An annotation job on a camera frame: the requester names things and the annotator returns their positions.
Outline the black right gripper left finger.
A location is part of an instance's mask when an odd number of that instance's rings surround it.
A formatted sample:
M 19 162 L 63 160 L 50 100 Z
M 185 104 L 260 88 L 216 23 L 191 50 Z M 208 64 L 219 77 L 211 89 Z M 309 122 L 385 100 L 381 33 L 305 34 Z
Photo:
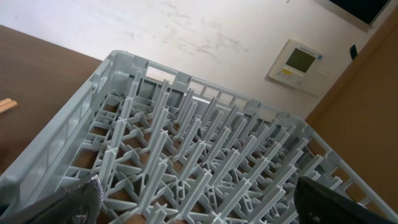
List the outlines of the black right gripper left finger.
M 2 218 L 1 223 L 95 223 L 102 203 L 100 178 L 91 174 Z

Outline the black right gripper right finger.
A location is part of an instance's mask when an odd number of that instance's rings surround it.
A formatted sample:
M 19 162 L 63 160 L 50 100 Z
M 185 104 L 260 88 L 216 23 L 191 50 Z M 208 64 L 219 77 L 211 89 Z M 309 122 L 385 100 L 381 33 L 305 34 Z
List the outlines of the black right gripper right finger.
M 294 204 L 300 224 L 394 224 L 305 176 L 298 178 Z

